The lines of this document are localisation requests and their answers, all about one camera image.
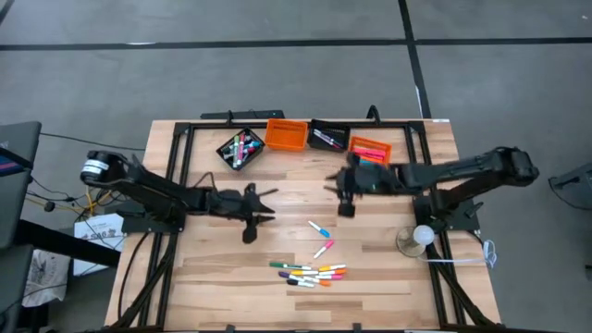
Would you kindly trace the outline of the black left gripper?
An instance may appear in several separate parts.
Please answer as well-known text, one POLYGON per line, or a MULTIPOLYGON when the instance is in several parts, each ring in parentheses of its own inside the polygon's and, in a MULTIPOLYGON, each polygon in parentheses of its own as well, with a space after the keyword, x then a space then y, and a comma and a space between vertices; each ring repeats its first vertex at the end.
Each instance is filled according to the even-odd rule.
POLYGON ((275 211, 269 207, 263 206, 260 211, 253 211, 251 196, 266 196, 277 191, 278 189, 258 191, 253 182, 249 183, 243 192, 212 189, 206 195, 206 212, 210 216, 245 217, 246 226, 242 232, 242 242, 250 244, 257 239, 258 226, 275 219, 275 211))

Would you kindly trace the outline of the purple fine whiteboard marker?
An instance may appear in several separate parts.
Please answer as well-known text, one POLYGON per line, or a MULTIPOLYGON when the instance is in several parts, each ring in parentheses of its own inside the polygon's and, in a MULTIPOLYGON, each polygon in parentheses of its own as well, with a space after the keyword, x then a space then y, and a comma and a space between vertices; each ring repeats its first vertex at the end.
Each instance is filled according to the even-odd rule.
POLYGON ((318 137, 319 139, 321 139, 322 141, 326 142, 327 144, 336 147, 336 148, 341 148, 341 145, 336 142, 333 138, 329 137, 328 135, 326 135, 325 133, 323 133, 322 131, 320 131, 319 129, 315 129, 313 131, 314 136, 318 137))

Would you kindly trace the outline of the blue cap white marker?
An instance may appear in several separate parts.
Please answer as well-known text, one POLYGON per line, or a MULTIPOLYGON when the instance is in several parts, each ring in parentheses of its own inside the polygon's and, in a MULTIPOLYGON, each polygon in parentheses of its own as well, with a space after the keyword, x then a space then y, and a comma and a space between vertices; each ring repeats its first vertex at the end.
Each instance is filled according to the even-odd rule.
POLYGON ((321 228, 321 227, 320 227, 320 226, 318 226, 318 225, 317 225, 315 222, 313 222, 313 221, 310 221, 310 220, 308 221, 308 224, 309 224, 309 225, 310 225, 312 228, 314 228, 316 231, 318 231, 318 232, 319 232, 321 235, 323 235, 324 237, 326 237, 326 238, 330 238, 330 234, 329 234, 329 232, 328 232, 326 229, 324 229, 324 228, 321 228))

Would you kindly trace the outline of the orange slotted plastic basket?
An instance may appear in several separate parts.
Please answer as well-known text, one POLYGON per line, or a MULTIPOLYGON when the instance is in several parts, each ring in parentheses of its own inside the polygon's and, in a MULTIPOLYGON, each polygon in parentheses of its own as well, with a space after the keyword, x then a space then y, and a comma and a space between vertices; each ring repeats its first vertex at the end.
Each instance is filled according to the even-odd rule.
POLYGON ((282 118, 267 121, 265 144, 274 150, 301 152, 305 148, 308 124, 282 118))
POLYGON ((384 157, 383 163, 375 163, 374 161, 372 161, 372 162, 374 162, 374 164, 382 164, 382 165, 386 165, 386 164, 390 163, 390 154, 391 154, 391 145, 390 144, 387 144, 385 142, 378 142, 378 141, 370 140, 370 139, 360 137, 360 136, 352 136, 350 139, 348 151, 350 153, 352 153, 352 149, 354 147, 385 151, 386 156, 384 157))

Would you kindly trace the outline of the black slotted plastic basket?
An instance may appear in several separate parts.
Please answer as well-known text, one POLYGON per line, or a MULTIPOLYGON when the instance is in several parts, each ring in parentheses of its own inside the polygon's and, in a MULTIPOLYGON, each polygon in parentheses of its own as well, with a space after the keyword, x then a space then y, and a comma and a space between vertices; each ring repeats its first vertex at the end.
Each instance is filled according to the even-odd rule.
POLYGON ((231 169, 233 169, 233 170, 235 170, 235 171, 240 171, 240 170, 242 170, 244 167, 246 167, 247 165, 249 165, 249 164, 250 164, 250 163, 251 163, 251 162, 252 162, 252 161, 253 161, 253 160, 254 160, 254 159, 255 159, 255 158, 256 158, 256 157, 257 157, 257 156, 258 156, 258 155, 259 155, 259 154, 260 154, 260 153, 263 151, 263 150, 264 150, 264 148, 265 148, 265 143, 264 143, 264 141, 263 141, 263 140, 262 140, 262 139, 261 139, 261 138, 260 138, 260 137, 259 137, 257 134, 255 134, 255 133, 254 133, 254 132, 253 132, 251 129, 249 129, 249 128, 242 129, 240 132, 238 132, 238 133, 237 133, 237 134, 235 134, 235 135, 233 135, 233 136, 232 136, 230 139, 228 139, 228 140, 227 140, 225 143, 223 143, 223 144, 222 144, 222 145, 221 145, 221 146, 220 146, 220 147, 219 147, 219 148, 216 150, 216 153, 218 154, 218 156, 219 156, 219 157, 221 157, 221 158, 222 158, 222 160, 223 160, 223 161, 224 161, 224 162, 225 162, 225 163, 226 163, 226 164, 227 164, 227 165, 228 165, 228 166, 229 166, 231 169), (233 139, 234 139, 234 136, 235 136, 235 135, 239 135, 239 137, 240 137, 241 133, 243 133, 243 132, 244 132, 244 134, 245 134, 245 140, 244 140, 244 143, 248 143, 248 142, 251 142, 251 141, 257 141, 257 142, 261 142, 261 143, 262 143, 262 145, 261 145, 260 147, 258 147, 258 150, 257 150, 257 151, 256 151, 256 152, 255 152, 253 155, 251 155, 249 158, 243 159, 243 160, 242 160, 242 164, 241 164, 241 165, 237 165, 237 167, 236 167, 236 168, 232 168, 232 159, 225 160, 225 159, 223 158, 223 150, 224 150, 226 147, 233 146, 233 139))
POLYGON ((345 152, 349 147, 351 129, 343 123, 330 122, 320 119, 312 119, 309 123, 309 134, 307 143, 311 148, 330 151, 333 153, 345 152), (313 131, 320 130, 336 142, 342 145, 341 149, 336 149, 321 139, 314 136, 313 131))

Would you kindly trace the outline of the purple cap white marker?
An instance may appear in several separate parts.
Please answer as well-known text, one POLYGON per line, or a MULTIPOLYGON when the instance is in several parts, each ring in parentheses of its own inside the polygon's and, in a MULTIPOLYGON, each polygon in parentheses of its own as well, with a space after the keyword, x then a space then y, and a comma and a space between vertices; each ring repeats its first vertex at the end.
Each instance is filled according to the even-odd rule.
POLYGON ((278 275, 281 278, 286 278, 286 279, 292 279, 292 280, 297 280, 300 282, 310 282, 310 283, 316 283, 316 280, 312 277, 307 277, 307 276, 298 276, 298 275, 292 275, 288 272, 278 272, 278 275))

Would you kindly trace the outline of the white bulb brass base lamp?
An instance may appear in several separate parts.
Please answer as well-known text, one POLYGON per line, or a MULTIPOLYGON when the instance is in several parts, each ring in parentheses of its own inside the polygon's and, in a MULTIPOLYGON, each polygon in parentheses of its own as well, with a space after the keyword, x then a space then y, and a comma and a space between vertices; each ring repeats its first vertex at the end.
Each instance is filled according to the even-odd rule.
POLYGON ((396 238, 398 250, 408 257, 419 257, 435 239, 434 230, 426 225, 402 229, 396 238))

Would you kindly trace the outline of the black power strip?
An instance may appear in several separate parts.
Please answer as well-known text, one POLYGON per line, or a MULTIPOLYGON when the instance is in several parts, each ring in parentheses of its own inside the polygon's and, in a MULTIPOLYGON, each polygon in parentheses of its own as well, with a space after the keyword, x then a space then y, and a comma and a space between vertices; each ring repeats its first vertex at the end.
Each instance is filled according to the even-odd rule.
POLYGON ((200 119, 270 119, 284 118, 282 110, 248 110, 248 111, 226 111, 217 113, 202 113, 200 119))

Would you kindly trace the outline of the white printed paper sheet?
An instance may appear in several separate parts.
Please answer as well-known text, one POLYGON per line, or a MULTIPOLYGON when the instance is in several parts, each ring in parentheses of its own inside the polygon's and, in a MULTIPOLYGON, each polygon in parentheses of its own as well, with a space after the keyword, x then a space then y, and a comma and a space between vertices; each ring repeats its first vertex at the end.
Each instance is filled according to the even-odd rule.
MULTIPOLYGON (((124 219, 117 214, 94 216, 74 225, 74 236, 77 239, 121 252, 125 239, 122 232, 124 219)), ((105 265, 93 264, 78 259, 73 261, 73 275, 85 276, 106 269, 105 265)))

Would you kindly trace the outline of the black beam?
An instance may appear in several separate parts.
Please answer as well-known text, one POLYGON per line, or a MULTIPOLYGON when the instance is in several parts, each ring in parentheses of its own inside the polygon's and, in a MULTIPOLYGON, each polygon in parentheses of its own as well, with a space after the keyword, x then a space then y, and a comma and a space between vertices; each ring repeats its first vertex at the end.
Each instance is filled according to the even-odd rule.
POLYGON ((27 220, 19 221, 13 243, 29 244, 35 249, 109 267, 116 267, 120 258, 120 253, 116 250, 77 239, 27 220))

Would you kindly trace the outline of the white crumpled cloth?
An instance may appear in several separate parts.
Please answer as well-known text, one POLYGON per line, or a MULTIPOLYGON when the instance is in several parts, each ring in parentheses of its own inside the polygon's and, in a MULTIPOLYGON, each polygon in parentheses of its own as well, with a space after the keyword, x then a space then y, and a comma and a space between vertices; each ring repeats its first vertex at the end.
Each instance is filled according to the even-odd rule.
POLYGON ((34 250, 21 305, 32 308, 55 300, 63 301, 69 264, 68 256, 34 250))

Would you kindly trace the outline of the grey stand leg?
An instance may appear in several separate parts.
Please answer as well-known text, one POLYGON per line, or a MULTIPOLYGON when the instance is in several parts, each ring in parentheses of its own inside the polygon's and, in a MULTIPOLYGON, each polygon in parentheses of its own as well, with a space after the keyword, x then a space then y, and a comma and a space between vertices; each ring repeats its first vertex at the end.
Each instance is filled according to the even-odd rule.
POLYGON ((549 178, 553 189, 561 190, 566 186, 577 185, 592 190, 592 163, 579 166, 557 177, 549 178))

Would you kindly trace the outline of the dark grey office chair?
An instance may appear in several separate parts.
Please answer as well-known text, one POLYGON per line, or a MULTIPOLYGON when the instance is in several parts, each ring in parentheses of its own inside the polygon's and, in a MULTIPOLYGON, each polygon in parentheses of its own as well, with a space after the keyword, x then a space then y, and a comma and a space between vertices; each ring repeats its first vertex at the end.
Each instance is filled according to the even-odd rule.
POLYGON ((29 186, 42 125, 38 121, 0 125, 0 155, 32 163, 24 172, 0 178, 0 333, 14 333, 33 248, 13 239, 29 186))

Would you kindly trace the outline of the black metal table frame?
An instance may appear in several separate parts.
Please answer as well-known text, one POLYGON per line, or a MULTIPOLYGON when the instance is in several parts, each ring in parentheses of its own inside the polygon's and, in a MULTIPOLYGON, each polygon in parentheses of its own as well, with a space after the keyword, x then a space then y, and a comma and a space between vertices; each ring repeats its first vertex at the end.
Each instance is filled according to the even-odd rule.
POLYGON ((222 122, 204 122, 192 139, 181 138, 176 178, 205 183, 213 173, 219 189, 243 190, 255 183, 275 211, 257 239, 246 244, 236 220, 192 216, 179 234, 166 301, 165 330, 338 330, 360 324, 370 329, 432 329, 439 325, 433 269, 401 254, 398 232, 415 223, 408 196, 357 199, 355 216, 338 215, 338 198, 325 190, 326 176, 344 164, 342 154, 308 149, 299 153, 265 149, 241 171, 234 171, 216 149, 233 135, 222 122), (326 229, 326 238, 308 221, 326 229), (327 242, 333 246, 314 259, 327 242), (269 266, 277 262, 320 266, 345 264, 330 287, 291 286, 269 266))

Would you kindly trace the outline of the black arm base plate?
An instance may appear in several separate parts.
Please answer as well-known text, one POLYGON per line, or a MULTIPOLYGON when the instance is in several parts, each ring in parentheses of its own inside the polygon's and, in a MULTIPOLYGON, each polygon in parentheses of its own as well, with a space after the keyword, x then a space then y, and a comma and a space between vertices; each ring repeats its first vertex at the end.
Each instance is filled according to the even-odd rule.
POLYGON ((413 200, 413 211, 417 225, 428 225, 435 233, 450 230, 477 231, 480 229, 477 210, 483 203, 474 203, 472 199, 463 201, 452 208, 437 210, 431 207, 429 196, 420 196, 413 200))
POLYGON ((183 209, 173 208, 164 216, 157 216, 133 201, 119 205, 116 213, 123 218, 121 231, 124 233, 178 233, 184 229, 187 215, 183 209))

